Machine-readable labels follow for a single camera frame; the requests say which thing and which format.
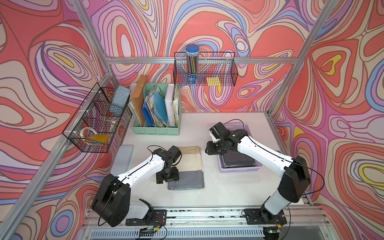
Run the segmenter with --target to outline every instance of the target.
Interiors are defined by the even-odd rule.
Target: mounting plate
[[[255,217],[259,216],[260,209],[244,209],[245,212],[245,218],[247,219],[248,225],[261,225],[265,224],[261,218]],[[287,223],[287,220],[285,219],[285,215],[283,210],[279,212],[278,215],[272,215],[271,224],[280,224],[284,225]]]
[[[154,209],[153,215],[161,217],[162,222],[160,221],[160,219],[158,217],[153,217],[151,222],[146,222],[144,219],[130,218],[130,219],[126,220],[125,225],[126,226],[148,226],[148,225],[154,225],[155,223],[158,223],[159,221],[162,225],[166,224],[167,210]]]

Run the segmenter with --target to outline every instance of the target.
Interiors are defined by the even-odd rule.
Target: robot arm
[[[111,227],[119,224],[128,214],[131,190],[156,173],[156,182],[178,181],[179,172],[172,164],[181,151],[172,146],[168,151],[156,149],[144,162],[118,176],[108,174],[102,181],[92,202],[92,209]]]
[[[291,202],[298,202],[310,184],[310,176],[305,159],[281,154],[247,135],[245,130],[230,132],[221,123],[210,129],[213,141],[207,143],[208,155],[224,154],[228,150],[246,154],[270,168],[281,182],[277,190],[260,208],[261,218],[269,223],[271,215],[277,215]]]

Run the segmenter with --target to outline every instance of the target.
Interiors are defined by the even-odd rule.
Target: folded cloth
[[[177,165],[179,181],[168,182],[169,190],[191,190],[204,188],[203,162],[201,148],[179,147],[183,155]]]

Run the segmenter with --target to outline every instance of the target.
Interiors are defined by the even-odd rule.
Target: colorful patterned wall
[[[189,43],[242,57],[297,56],[323,2],[112,0],[86,3],[108,56],[173,56]],[[184,111],[266,111],[290,65],[240,64],[236,86],[184,87]],[[140,74],[172,81],[173,65],[113,65],[120,84]]]
[[[103,75],[65,2],[0,2],[0,220]]]
[[[273,116],[345,240],[384,239],[383,59],[384,2],[341,0]]]
[[[103,74],[67,0],[0,2],[0,222]],[[108,154],[68,148],[13,240],[75,237],[126,124]]]

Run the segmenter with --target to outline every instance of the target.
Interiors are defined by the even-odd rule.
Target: yellow item
[[[208,86],[221,86],[220,79],[218,77],[207,78]]]
[[[99,143],[106,143],[106,141],[108,141],[108,139],[109,139],[109,136],[104,135],[104,134],[94,134],[94,135],[90,136],[88,139],[96,141],[96,142],[89,141],[89,143],[99,144]]]

